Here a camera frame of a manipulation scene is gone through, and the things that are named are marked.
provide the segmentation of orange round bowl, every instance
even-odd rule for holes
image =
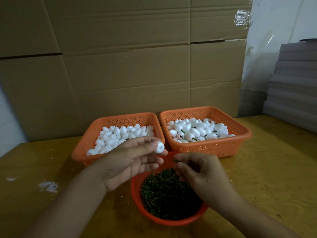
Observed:
[[[160,165],[156,170],[154,170],[154,174],[161,172],[162,169],[167,169],[167,168],[173,168],[175,165],[175,162],[173,161],[173,156],[178,154],[177,152],[168,152],[167,156],[160,156],[161,158],[164,159],[164,163]],[[188,225],[198,218],[200,218],[205,211],[208,209],[207,204],[203,203],[199,211],[194,214],[193,216],[183,219],[183,220],[163,220],[160,219],[156,216],[151,215],[149,212],[145,210],[142,204],[140,192],[141,192],[141,185],[143,181],[147,178],[147,176],[151,172],[144,172],[142,174],[138,174],[132,178],[131,181],[131,190],[132,190],[132,198],[139,208],[139,210],[150,220],[153,220],[154,222],[161,224],[161,225],[166,225],[166,226],[183,226],[183,225]]]

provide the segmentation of orange square basket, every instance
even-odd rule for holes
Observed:
[[[243,126],[232,117],[215,107],[169,110],[161,112],[159,117],[164,133],[166,134],[167,141],[171,145],[172,150],[175,152],[200,152],[213,154],[218,157],[232,156],[238,152],[242,142],[252,136],[251,131],[247,127]],[[224,123],[228,126],[229,133],[235,134],[236,136],[199,142],[178,143],[169,135],[167,123],[171,120],[184,120],[186,118],[196,118],[201,120],[209,118],[214,120],[216,123]]]
[[[72,158],[75,161],[82,162],[85,166],[88,166],[104,154],[90,155],[87,156],[87,150],[94,148],[95,141],[99,136],[99,132],[102,127],[109,128],[110,126],[129,126],[140,124],[141,126],[154,126],[155,137],[159,138],[162,143],[165,143],[164,135],[159,123],[159,120],[154,113],[139,113],[129,115],[111,116],[97,119],[91,123],[89,128],[86,130],[81,140],[76,145],[72,152]]]

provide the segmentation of yellow table surface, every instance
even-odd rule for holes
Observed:
[[[221,158],[236,190],[299,235],[317,237],[317,134],[265,115],[237,120],[253,137]],[[79,140],[23,143],[0,159],[0,237],[16,237],[84,168],[70,157]],[[41,191],[44,180],[58,192]],[[137,209],[129,182],[106,195],[81,237],[149,236],[243,237],[211,209],[188,226],[155,224]]]

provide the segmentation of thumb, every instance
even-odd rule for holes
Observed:
[[[194,178],[197,176],[197,173],[187,164],[178,162],[176,164],[177,169],[185,176],[185,178],[192,183]]]
[[[130,159],[135,159],[140,156],[148,155],[156,150],[158,146],[157,141],[153,141],[151,143],[145,143],[138,145],[136,147],[127,148],[127,157]]]

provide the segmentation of green stem pile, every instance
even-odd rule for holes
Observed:
[[[202,200],[187,182],[180,182],[174,169],[149,174],[141,186],[144,208],[164,220],[183,220],[198,212]]]

